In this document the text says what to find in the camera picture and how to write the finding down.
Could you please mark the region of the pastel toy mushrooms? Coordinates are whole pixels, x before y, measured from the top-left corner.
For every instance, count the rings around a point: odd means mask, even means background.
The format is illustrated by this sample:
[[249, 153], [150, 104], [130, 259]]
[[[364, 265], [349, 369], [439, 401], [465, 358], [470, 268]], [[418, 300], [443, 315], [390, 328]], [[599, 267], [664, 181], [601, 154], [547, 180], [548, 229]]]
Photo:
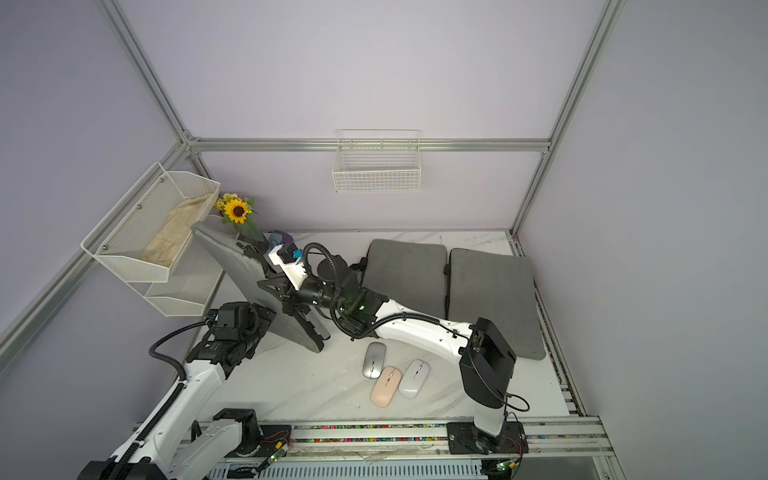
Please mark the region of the pastel toy mushrooms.
[[268, 233], [267, 240], [269, 248], [272, 249], [278, 245], [287, 245], [294, 242], [293, 236], [281, 230], [273, 230]]

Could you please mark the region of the grey laptop bag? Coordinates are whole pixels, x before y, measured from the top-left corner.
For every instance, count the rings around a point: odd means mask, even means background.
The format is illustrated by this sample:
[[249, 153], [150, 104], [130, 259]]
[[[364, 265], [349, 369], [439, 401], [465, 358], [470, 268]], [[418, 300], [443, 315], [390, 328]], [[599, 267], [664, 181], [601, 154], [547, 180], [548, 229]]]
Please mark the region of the grey laptop bag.
[[527, 258], [456, 248], [450, 252], [449, 269], [450, 320], [488, 319], [517, 357], [545, 358], [533, 269]]
[[269, 332], [319, 354], [324, 348], [324, 328], [318, 329], [313, 321], [291, 316], [283, 311], [277, 292], [263, 289], [260, 281], [280, 279], [265, 256], [268, 242], [261, 237], [230, 235], [198, 222], [191, 227], [193, 238], [219, 263], [249, 303], [267, 307], [276, 313]]
[[443, 245], [375, 239], [362, 286], [434, 317], [446, 317], [448, 251]]

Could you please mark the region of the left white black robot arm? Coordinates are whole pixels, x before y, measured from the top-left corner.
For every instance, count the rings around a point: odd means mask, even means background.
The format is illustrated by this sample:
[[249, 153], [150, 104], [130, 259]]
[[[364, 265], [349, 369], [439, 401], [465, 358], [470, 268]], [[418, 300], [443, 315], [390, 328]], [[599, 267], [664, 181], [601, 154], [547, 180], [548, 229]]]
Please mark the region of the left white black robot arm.
[[[249, 456], [264, 443], [264, 433], [252, 409], [224, 408], [208, 427], [192, 434], [203, 407], [223, 386], [233, 370], [251, 359], [276, 318], [266, 306], [229, 302], [212, 309], [205, 319], [182, 327], [156, 341], [151, 357], [171, 365], [175, 384], [139, 429], [106, 460], [89, 462], [80, 479], [204, 479], [227, 455]], [[180, 361], [158, 351], [179, 333], [197, 327], [208, 331]]]

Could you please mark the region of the pink computer mouse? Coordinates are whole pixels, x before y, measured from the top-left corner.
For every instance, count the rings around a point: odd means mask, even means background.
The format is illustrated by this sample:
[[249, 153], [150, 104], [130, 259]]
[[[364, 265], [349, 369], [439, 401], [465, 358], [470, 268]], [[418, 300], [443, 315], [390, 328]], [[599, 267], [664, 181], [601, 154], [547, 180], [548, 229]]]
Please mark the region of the pink computer mouse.
[[398, 390], [402, 373], [395, 367], [385, 367], [371, 393], [371, 402], [378, 408], [386, 408], [390, 405]]

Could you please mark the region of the lower white mesh shelf basket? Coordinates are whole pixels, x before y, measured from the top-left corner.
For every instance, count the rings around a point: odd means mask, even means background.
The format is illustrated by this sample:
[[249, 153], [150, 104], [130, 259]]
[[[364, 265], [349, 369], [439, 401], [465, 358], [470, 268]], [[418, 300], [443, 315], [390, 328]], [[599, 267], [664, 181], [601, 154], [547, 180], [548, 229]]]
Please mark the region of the lower white mesh shelf basket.
[[224, 270], [210, 253], [211, 236], [232, 240], [232, 227], [212, 217], [195, 225], [188, 246], [180, 254], [165, 283], [151, 283], [142, 297], [165, 317], [201, 316], [218, 288]]

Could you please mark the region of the white computer mouse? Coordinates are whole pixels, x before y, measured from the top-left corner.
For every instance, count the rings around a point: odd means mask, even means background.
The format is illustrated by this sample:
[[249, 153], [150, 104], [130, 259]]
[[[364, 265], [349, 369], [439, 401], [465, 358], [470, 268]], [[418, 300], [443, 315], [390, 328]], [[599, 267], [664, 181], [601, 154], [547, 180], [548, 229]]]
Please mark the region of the white computer mouse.
[[430, 366], [427, 362], [420, 359], [413, 360], [402, 374], [398, 391], [405, 398], [414, 399], [421, 391], [429, 373]]

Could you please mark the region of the artificial sunflower bouquet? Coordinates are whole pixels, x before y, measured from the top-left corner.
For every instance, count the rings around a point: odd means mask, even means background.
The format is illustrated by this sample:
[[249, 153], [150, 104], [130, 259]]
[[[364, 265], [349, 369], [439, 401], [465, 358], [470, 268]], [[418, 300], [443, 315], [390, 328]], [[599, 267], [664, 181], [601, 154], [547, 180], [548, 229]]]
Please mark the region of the artificial sunflower bouquet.
[[254, 199], [242, 198], [235, 193], [224, 193], [214, 204], [222, 221], [231, 224], [240, 237], [254, 241], [263, 241], [264, 235], [259, 227], [253, 210]]

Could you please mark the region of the beige cloth in basket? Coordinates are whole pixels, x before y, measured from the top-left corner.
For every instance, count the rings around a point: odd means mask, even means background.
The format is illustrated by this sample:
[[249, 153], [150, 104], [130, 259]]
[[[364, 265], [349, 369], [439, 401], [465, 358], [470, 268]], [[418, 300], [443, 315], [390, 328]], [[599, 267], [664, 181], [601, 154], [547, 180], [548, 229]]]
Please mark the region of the beige cloth in basket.
[[212, 194], [207, 194], [186, 198], [173, 207], [160, 230], [144, 248], [140, 259], [150, 264], [170, 267], [187, 241], [191, 226], [201, 214], [209, 210], [207, 205], [212, 197]]

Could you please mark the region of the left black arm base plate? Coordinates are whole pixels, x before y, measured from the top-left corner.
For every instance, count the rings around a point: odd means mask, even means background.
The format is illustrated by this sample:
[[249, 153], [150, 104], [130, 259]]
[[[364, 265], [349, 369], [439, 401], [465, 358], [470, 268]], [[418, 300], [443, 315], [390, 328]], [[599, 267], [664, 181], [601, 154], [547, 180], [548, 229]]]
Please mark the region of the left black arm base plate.
[[288, 424], [260, 424], [258, 427], [245, 427], [244, 440], [226, 458], [266, 458], [272, 455], [278, 446], [290, 444], [292, 427]]

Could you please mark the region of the upper white mesh shelf basket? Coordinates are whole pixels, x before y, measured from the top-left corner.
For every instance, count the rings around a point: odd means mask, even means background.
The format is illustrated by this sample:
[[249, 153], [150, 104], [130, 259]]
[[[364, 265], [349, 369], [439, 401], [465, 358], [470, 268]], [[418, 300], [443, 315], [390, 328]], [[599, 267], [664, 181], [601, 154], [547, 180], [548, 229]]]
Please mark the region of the upper white mesh shelf basket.
[[191, 233], [170, 267], [142, 261], [144, 248], [173, 207], [186, 198], [212, 194], [209, 210], [199, 216], [199, 222], [212, 210], [219, 192], [217, 181], [188, 171], [167, 170], [156, 163], [91, 230], [81, 242], [81, 249], [125, 283], [165, 283], [188, 246]]

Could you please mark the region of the white mesh shelf basket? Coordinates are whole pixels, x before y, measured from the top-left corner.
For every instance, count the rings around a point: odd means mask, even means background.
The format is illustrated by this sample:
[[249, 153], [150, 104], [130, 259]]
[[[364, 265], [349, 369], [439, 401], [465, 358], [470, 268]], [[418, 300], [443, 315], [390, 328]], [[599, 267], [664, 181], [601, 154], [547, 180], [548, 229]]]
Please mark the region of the white mesh shelf basket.
[[211, 236], [232, 240], [232, 227], [212, 217], [195, 225], [188, 246], [180, 254], [165, 283], [151, 283], [142, 297], [165, 317], [201, 316], [218, 288], [224, 270], [210, 253]]
[[91, 230], [81, 242], [81, 249], [125, 283], [165, 283], [188, 246], [191, 233], [170, 267], [142, 261], [144, 248], [173, 207], [186, 198], [212, 194], [209, 210], [199, 216], [199, 222], [212, 210], [219, 192], [217, 181], [188, 171], [167, 170], [156, 163]]

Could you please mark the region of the aluminium frame rails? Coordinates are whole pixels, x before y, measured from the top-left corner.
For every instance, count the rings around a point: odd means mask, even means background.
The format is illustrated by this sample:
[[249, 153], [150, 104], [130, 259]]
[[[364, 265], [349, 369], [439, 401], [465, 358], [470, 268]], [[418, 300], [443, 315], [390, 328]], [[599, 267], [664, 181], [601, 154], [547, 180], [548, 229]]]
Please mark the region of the aluminium frame rails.
[[100, 1], [1, 5], [1, 332], [48, 313], [1, 375], [1, 475], [74, 479], [173, 381], [183, 324], [82, 242], [174, 152], [268, 230], [512, 225], [527, 190], [483, 145], [553, 143], [604, 1]]

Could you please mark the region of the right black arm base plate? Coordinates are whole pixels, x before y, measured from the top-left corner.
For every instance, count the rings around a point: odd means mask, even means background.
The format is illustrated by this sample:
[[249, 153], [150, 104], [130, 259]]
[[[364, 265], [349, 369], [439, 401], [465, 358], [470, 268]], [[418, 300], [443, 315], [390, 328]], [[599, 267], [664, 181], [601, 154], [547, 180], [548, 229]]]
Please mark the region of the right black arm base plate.
[[506, 422], [497, 436], [491, 436], [472, 422], [446, 424], [448, 449], [452, 455], [525, 454], [529, 451], [523, 425]]

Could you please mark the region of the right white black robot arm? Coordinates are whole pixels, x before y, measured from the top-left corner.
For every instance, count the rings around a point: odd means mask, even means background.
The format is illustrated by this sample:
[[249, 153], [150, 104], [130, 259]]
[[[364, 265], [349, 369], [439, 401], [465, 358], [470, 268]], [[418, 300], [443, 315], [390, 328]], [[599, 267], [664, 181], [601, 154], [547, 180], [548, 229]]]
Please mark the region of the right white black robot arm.
[[476, 405], [476, 435], [493, 440], [504, 436], [517, 355], [491, 320], [456, 322], [410, 309], [361, 286], [352, 272], [342, 271], [343, 259], [317, 242], [302, 249], [279, 244], [268, 250], [267, 258], [280, 270], [274, 296], [288, 315], [303, 319], [316, 307], [352, 341], [373, 336], [396, 340], [452, 362]]

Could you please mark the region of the silver grey computer mouse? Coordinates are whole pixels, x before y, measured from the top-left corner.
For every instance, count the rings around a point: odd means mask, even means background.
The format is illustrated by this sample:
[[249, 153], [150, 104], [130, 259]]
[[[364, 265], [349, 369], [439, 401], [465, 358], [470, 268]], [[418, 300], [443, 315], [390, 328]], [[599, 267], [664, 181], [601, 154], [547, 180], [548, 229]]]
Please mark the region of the silver grey computer mouse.
[[366, 350], [362, 375], [367, 379], [378, 379], [385, 367], [386, 346], [381, 342], [371, 342]]

